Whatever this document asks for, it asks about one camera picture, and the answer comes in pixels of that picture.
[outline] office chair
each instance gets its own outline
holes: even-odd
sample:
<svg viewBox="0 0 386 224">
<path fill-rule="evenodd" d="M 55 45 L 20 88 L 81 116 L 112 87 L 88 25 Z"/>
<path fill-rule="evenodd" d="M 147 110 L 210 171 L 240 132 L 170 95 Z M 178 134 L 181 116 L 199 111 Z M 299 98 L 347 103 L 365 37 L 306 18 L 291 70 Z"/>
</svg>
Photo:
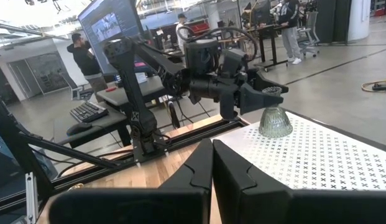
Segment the office chair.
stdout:
<svg viewBox="0 0 386 224">
<path fill-rule="evenodd" d="M 298 29 L 298 44 L 301 48 L 300 52 L 306 56 L 306 53 L 312 53 L 316 57 L 319 49 L 316 47 L 319 43 L 319 38 L 316 34 L 316 22 L 318 12 L 308 12 L 306 27 Z"/>
<path fill-rule="evenodd" d="M 87 89 L 85 90 L 84 86 L 77 86 L 74 82 L 74 80 L 66 73 L 61 73 L 64 80 L 66 80 L 67 84 L 70 86 L 71 89 L 71 100 L 85 100 L 88 101 L 92 94 L 94 93 L 93 89 Z"/>
</svg>

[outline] robotic arm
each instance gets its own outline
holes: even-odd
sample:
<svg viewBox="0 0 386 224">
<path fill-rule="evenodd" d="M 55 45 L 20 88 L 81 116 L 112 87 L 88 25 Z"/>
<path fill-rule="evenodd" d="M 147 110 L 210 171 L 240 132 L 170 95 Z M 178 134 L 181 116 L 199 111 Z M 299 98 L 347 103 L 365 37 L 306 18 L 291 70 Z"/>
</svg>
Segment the robotic arm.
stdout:
<svg viewBox="0 0 386 224">
<path fill-rule="evenodd" d="M 257 70 L 249 70 L 247 55 L 240 50 L 225 50 L 223 65 L 217 40 L 197 40 L 185 45 L 187 68 L 169 61 L 163 53 L 145 44 L 141 37 L 123 37 L 104 46 L 110 64 L 119 72 L 126 95 L 131 103 L 125 111 L 130 119 L 134 146 L 144 154 L 163 146 L 157 131 L 154 114 L 145 107 L 134 72 L 134 57 L 139 56 L 155 70 L 170 95 L 179 97 L 190 91 L 193 104 L 201 98 L 211 98 L 220 103 L 221 116 L 235 119 L 240 114 L 283 102 L 283 98 L 261 92 L 269 86 L 279 86 L 283 92 L 288 87 L 266 80 Z"/>
</svg>

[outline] man in black jacket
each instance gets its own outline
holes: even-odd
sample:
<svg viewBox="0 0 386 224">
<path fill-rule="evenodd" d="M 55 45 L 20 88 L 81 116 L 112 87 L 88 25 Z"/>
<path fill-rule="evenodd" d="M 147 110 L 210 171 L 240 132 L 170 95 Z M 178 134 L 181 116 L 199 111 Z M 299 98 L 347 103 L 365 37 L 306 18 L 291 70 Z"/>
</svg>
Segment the man in black jacket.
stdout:
<svg viewBox="0 0 386 224">
<path fill-rule="evenodd" d="M 278 23 L 281 26 L 288 27 L 282 30 L 282 40 L 284 47 L 287 50 L 288 61 L 292 62 L 294 65 L 297 65 L 302 61 L 300 59 L 300 48 L 297 41 L 298 18 L 298 0 L 284 0 L 284 3 L 281 7 Z"/>
<path fill-rule="evenodd" d="M 95 56 L 89 51 L 91 45 L 88 41 L 84 41 L 81 34 L 73 34 L 71 39 L 73 43 L 67 47 L 69 53 L 74 56 L 75 63 L 81 69 L 85 79 L 92 86 L 94 95 L 98 102 L 102 102 L 103 99 L 97 95 L 97 92 L 107 89 L 107 83 L 104 80 L 100 71 L 100 66 Z"/>
</svg>

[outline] keyboard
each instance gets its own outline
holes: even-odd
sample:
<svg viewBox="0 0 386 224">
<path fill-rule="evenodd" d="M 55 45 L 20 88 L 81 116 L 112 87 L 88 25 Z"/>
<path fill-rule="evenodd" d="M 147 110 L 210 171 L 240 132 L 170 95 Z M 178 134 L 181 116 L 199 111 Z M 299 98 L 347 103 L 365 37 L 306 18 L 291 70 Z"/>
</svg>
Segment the keyboard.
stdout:
<svg viewBox="0 0 386 224">
<path fill-rule="evenodd" d="M 108 110 L 94 103 L 86 102 L 81 106 L 72 109 L 70 114 L 80 123 L 89 123 L 106 116 Z"/>
</svg>

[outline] white perforated tabletop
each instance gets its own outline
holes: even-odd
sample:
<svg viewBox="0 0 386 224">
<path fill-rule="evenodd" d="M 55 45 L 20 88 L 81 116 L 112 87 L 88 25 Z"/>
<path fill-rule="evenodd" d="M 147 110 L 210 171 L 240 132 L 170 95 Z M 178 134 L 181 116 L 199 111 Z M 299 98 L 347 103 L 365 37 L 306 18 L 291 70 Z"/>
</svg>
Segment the white perforated tabletop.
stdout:
<svg viewBox="0 0 386 224">
<path fill-rule="evenodd" d="M 386 152 L 287 112 L 293 132 L 284 138 L 259 134 L 259 123 L 221 140 L 291 189 L 386 190 Z"/>
</svg>

